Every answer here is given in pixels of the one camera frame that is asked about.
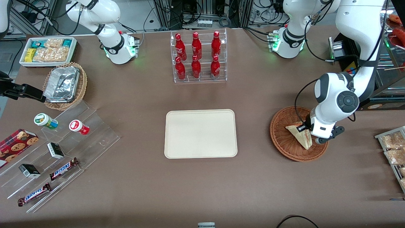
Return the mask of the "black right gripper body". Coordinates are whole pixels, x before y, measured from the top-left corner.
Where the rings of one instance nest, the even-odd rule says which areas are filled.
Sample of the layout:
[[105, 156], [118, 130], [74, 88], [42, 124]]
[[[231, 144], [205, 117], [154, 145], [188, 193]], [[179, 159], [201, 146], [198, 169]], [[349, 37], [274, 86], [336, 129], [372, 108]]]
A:
[[5, 92], [14, 88], [13, 79], [6, 73], [0, 71], [0, 95], [2, 97], [15, 97], [14, 95], [6, 94]]

